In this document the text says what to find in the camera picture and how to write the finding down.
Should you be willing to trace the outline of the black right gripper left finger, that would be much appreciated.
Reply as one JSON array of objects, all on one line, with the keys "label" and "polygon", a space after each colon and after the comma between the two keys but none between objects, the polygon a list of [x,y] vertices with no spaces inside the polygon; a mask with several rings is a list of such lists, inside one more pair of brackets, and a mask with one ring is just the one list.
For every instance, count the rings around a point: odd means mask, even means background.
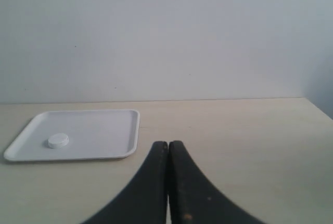
[{"label": "black right gripper left finger", "polygon": [[168,144],[156,141],[126,187],[85,223],[166,223]]}]

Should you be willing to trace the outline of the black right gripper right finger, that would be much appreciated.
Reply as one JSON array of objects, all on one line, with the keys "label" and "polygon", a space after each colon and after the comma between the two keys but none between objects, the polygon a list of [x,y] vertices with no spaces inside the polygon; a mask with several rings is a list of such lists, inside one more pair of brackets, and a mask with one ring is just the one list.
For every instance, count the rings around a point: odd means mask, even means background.
[{"label": "black right gripper right finger", "polygon": [[262,223],[220,192],[181,141],[169,144],[171,223]]}]

